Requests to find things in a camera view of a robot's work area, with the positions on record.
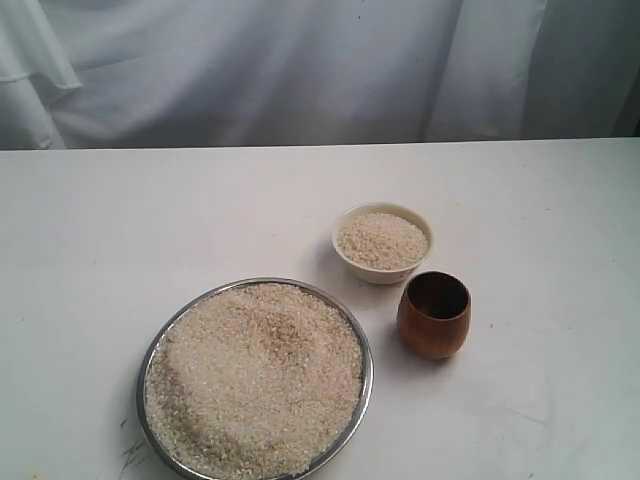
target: metal plate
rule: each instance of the metal plate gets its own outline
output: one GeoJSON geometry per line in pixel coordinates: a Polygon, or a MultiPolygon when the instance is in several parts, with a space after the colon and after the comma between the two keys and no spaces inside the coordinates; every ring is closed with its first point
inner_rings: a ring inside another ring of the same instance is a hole
{"type": "Polygon", "coordinates": [[[329,446],[327,450],[325,450],[322,454],[317,456],[311,461],[309,468],[299,474],[291,475],[285,474],[280,475],[278,477],[271,477],[266,480],[294,480],[301,479],[310,475],[312,472],[316,471],[320,467],[322,467],[325,463],[331,460],[341,449],[344,447],[347,442],[351,439],[354,432],[360,425],[362,418],[369,406],[369,398],[371,397],[371,387],[373,385],[373,358],[371,356],[371,349],[369,348],[369,342],[367,341],[367,337],[362,330],[362,327],[355,319],[353,314],[338,300],[333,298],[326,292],[306,283],[298,282],[296,280],[288,280],[284,278],[252,278],[248,280],[241,280],[234,283],[229,283],[222,287],[214,288],[213,290],[208,291],[207,293],[200,295],[195,300],[191,301],[187,305],[185,305],[182,309],[180,309],[172,318],[169,320],[164,327],[158,332],[153,342],[149,346],[147,353],[142,361],[142,367],[140,368],[140,373],[138,374],[138,381],[136,386],[136,407],[138,410],[138,417],[140,419],[140,423],[142,424],[142,430],[144,431],[147,440],[158,454],[158,456],[175,472],[187,478],[189,480],[226,480],[226,479],[216,479],[214,477],[208,477],[206,475],[202,475],[194,470],[191,470],[187,466],[180,463],[177,459],[171,456],[171,454],[165,449],[165,447],[160,443],[155,433],[151,429],[149,422],[147,420],[147,412],[146,412],[146,384],[147,384],[147,375],[149,373],[149,368],[151,366],[151,362],[155,355],[156,349],[164,336],[169,332],[169,330],[176,324],[180,318],[192,307],[194,307],[198,302],[204,300],[205,298],[212,297],[219,293],[232,290],[235,288],[243,288],[248,285],[256,285],[259,283],[281,283],[287,285],[294,285],[300,288],[303,292],[313,295],[322,301],[324,301],[327,305],[338,310],[343,317],[351,324],[353,331],[358,337],[358,342],[360,343],[360,347],[362,349],[362,389],[360,391],[360,401],[358,402],[356,409],[351,417],[351,421],[347,424],[346,428],[342,431],[340,435],[334,440],[334,442],[329,446]]]}

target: uncooked rice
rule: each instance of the uncooked rice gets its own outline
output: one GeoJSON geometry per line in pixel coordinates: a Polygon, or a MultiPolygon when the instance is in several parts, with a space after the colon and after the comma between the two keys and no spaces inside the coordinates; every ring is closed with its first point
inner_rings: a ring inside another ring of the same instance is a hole
{"type": "Polygon", "coordinates": [[[338,232],[338,247],[357,265],[398,270],[419,262],[427,253],[427,238],[418,227],[389,213],[364,213],[338,232]]]}
{"type": "Polygon", "coordinates": [[[160,443],[221,479],[305,471],[351,420],[362,349],[335,308],[264,283],[200,301],[161,341],[146,384],[160,443]]]}

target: white table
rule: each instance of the white table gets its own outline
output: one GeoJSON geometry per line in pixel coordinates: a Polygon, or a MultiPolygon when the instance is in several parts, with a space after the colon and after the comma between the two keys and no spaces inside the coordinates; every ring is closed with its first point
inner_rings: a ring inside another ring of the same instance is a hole
{"type": "Polygon", "coordinates": [[[369,411],[314,478],[640,478],[637,139],[0,153],[0,477],[175,480],[138,443],[142,356],[192,298],[264,275],[336,295],[372,346],[369,411]],[[422,213],[422,269],[471,291],[448,363],[401,345],[402,286],[330,249],[371,200],[422,213]]]}

